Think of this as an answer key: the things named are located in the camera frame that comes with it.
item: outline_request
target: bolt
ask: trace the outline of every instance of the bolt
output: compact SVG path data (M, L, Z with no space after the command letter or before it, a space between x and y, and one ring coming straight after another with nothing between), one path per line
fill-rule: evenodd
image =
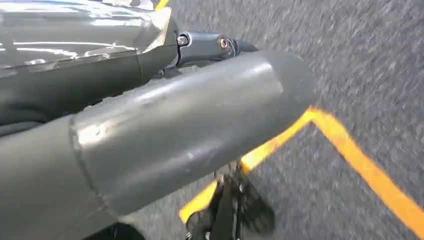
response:
M180 35L176 38L178 46L185 46L189 43L189 39L185 35Z
M223 36L219 36L218 37L218 46L219 46L220 49L226 51L228 49L228 40Z

